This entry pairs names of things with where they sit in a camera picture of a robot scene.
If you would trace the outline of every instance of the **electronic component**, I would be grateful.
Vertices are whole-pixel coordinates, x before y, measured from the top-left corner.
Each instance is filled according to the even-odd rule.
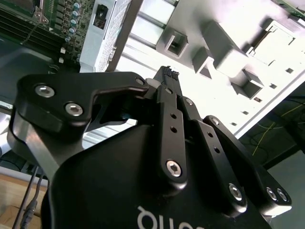
[[[61,53],[65,54],[66,53],[66,49],[64,47],[61,48]]]
[[[65,41],[66,41],[66,42],[71,41],[71,37],[70,37],[70,36],[66,37],[66,38],[65,38]]]
[[[55,23],[57,23],[57,24],[62,24],[62,19],[59,19],[59,18],[56,18],[56,20],[55,20]]]
[[[61,5],[58,5],[57,6],[57,11],[59,11],[59,12],[64,12],[64,7],[63,6],[61,6]]]
[[[78,17],[78,16],[80,15],[80,13],[79,13],[77,10],[74,10],[74,11],[72,12],[72,15],[73,15],[74,17]]]
[[[73,6],[76,10],[79,10],[81,8],[81,4],[79,2],[74,3]]]
[[[76,32],[76,28],[75,28],[75,27],[69,28],[69,32],[70,32],[70,33],[75,33],[75,32]]]
[[[291,3],[288,3],[288,1],[286,0],[271,0],[271,1],[273,1],[275,4],[279,5],[283,9],[285,9],[291,15],[305,20],[304,12],[300,11],[297,7],[293,7]]]
[[[70,22],[71,22],[72,25],[77,25],[78,20],[77,19],[72,19]]]
[[[55,24],[55,25],[54,25],[54,28],[57,29],[57,30],[61,30],[61,26],[58,25],[58,24]]]
[[[103,30],[106,24],[107,12],[108,12],[108,8],[106,6],[99,5],[97,7],[93,25]]]
[[[65,5],[65,0],[58,0],[58,4],[64,6]]]
[[[40,3],[40,0],[4,0],[1,3],[15,8],[16,10],[26,10],[30,15],[35,12],[35,6]]]
[[[63,18],[63,14],[60,12],[56,12],[56,17],[62,19]]]

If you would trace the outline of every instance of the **black cable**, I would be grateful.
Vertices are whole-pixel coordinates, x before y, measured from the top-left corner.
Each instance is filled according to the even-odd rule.
[[[8,161],[8,160],[5,160],[5,159],[0,159],[0,161],[5,161],[5,162],[11,163],[12,165],[14,165],[19,170],[19,172],[21,172],[21,168],[19,168],[15,163],[13,163],[11,161]]]
[[[35,192],[33,199],[30,201],[30,203],[25,208],[25,211],[24,211],[21,223],[20,223],[20,229],[26,229],[34,216],[34,212],[35,212],[35,209],[37,206],[37,197],[39,195],[42,178],[43,178],[43,174],[41,174],[41,176],[39,177],[39,180],[36,185],[36,192]]]
[[[294,103],[301,104],[301,105],[305,106],[305,103],[299,102],[299,101],[297,101],[297,100],[293,100],[293,99],[284,99],[284,100],[285,100],[285,101],[294,102]]]
[[[27,190],[25,191],[22,203],[21,203],[20,208],[18,210],[18,213],[17,213],[17,216],[16,216],[16,219],[14,221],[14,225],[13,225],[12,229],[17,229],[18,222],[20,220],[20,217],[21,217],[21,214],[23,212],[24,206],[25,206],[25,204],[27,202],[27,199],[29,197],[29,193],[30,193],[30,190],[32,188],[32,185],[33,185],[34,179],[36,177],[37,171],[38,171],[38,166],[35,167],[34,173],[33,173],[32,177],[30,178],[29,185],[27,187]]]
[[[290,95],[287,99],[305,99],[305,96],[302,95]]]

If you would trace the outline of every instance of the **cable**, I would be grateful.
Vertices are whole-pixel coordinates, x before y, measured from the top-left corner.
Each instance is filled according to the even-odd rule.
[[[261,128],[269,129],[267,126],[260,125],[259,123],[257,125],[260,126]],[[282,128],[284,128],[284,127],[283,126],[279,126],[279,127],[273,127],[272,129],[282,129]]]
[[[36,185],[36,192],[35,192],[33,199],[30,201],[30,203],[25,208],[25,211],[24,211],[21,223],[20,223],[20,229],[26,229],[34,216],[34,212],[35,212],[35,209],[37,206],[37,197],[39,195],[42,178],[43,178],[43,174],[41,174],[41,176],[39,177],[39,180]]]
[[[0,159],[0,161],[5,161],[5,162],[11,163],[12,165],[14,165],[19,170],[19,172],[21,172],[21,168],[19,168],[15,163],[13,163],[11,161],[8,161],[8,160],[5,160],[5,159]]]
[[[254,145],[254,144],[249,144],[249,143],[246,143],[246,144],[244,144],[244,145],[246,145],[246,146],[253,146],[253,147],[256,147],[257,145]],[[265,148],[263,148],[263,147],[258,147],[259,149],[261,149],[261,150],[263,150],[264,152],[265,152],[265,154],[266,154],[266,158],[263,160],[263,162],[261,162],[261,164],[264,164],[264,163],[266,163],[267,161],[268,161],[268,159],[269,159],[269,153],[268,153],[268,151],[265,149]]]
[[[290,95],[287,99],[305,99],[304,95]]]
[[[37,29],[37,27],[38,27],[39,25],[40,25],[40,23],[37,23],[37,24],[33,27],[33,29],[29,32],[27,38],[26,38],[24,41],[20,42],[21,45],[23,45],[25,42],[27,42],[27,41],[30,39],[32,33]]]
[[[29,185],[28,185],[28,187],[27,187],[27,190],[25,191],[25,194],[24,194],[22,203],[21,203],[20,208],[19,208],[19,210],[18,210],[18,213],[17,213],[17,216],[16,216],[16,219],[15,219],[15,221],[14,221],[14,225],[13,225],[12,229],[17,229],[17,225],[18,225],[18,222],[19,222],[19,220],[20,220],[21,213],[23,212],[24,206],[25,206],[25,204],[26,204],[26,202],[27,202],[27,199],[28,199],[28,197],[29,197],[29,193],[30,193],[30,190],[31,190],[31,188],[32,188],[34,179],[35,179],[35,177],[36,177],[38,168],[39,168],[38,166],[35,167],[34,173],[33,173],[32,177],[30,178]]]
[[[281,117],[284,117],[285,115],[291,113],[292,111],[295,111],[296,109],[300,108],[301,106],[305,105],[305,103],[299,105],[299,106],[296,106],[295,108],[292,108],[291,110],[287,111],[286,113],[282,114]],[[254,154],[256,153],[260,143],[262,142],[263,138],[265,137],[265,135],[268,133],[268,131],[275,125],[275,122],[273,122],[269,127],[268,129],[264,132],[263,136],[261,137],[261,139],[258,141],[257,143],[257,146],[255,148],[255,150],[253,151],[252,153],[252,156],[254,156]]]
[[[301,105],[305,105],[304,103],[302,102],[299,102],[297,100],[293,100],[293,99],[284,99],[285,101],[290,101],[290,102],[294,102],[294,103],[297,103],[297,104],[301,104]]]

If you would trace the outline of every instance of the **screw hole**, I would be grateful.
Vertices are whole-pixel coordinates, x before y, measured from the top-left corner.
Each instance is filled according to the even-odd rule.
[[[173,131],[174,133],[177,133],[177,129],[173,126],[171,126],[171,131]]]
[[[136,82],[137,82],[138,84],[141,84],[141,85],[144,85],[144,84],[145,84],[145,82],[143,82],[143,80],[141,80],[141,79],[139,79],[139,78],[136,78],[135,80],[136,80]]]
[[[259,102],[259,103],[262,101],[260,98],[257,98],[257,97],[255,97],[254,100]]]
[[[218,153],[218,154],[220,153],[220,150],[217,147],[214,147],[214,150],[216,153]]]
[[[176,118],[177,118],[177,116],[175,116],[173,113],[171,113],[171,117],[172,117],[173,119],[176,119]]]
[[[172,91],[171,89],[169,89],[169,88],[166,88],[165,90],[166,90],[166,92],[169,93],[169,94],[172,94],[172,93],[173,93],[173,91]]]

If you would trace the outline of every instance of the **yellow wire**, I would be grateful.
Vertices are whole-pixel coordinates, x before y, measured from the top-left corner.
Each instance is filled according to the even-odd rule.
[[[289,111],[287,111],[286,113],[282,114],[281,117],[283,117],[283,116],[289,114],[290,112],[292,112],[292,111],[294,111],[294,110],[300,108],[300,107],[303,106],[303,105],[305,105],[305,103],[303,103],[303,104],[301,104],[301,105],[299,105],[299,106],[296,106],[295,108],[292,108],[291,110],[289,110]],[[268,133],[268,131],[269,131],[274,125],[275,125],[275,122],[273,122],[273,123],[269,126],[269,128],[264,132],[264,134],[262,135],[261,139],[258,141],[257,146],[256,146],[255,150],[254,150],[253,153],[252,153],[252,156],[254,156],[254,154],[257,152],[257,149],[258,149],[260,143],[262,142],[263,138],[265,137],[265,135]]]

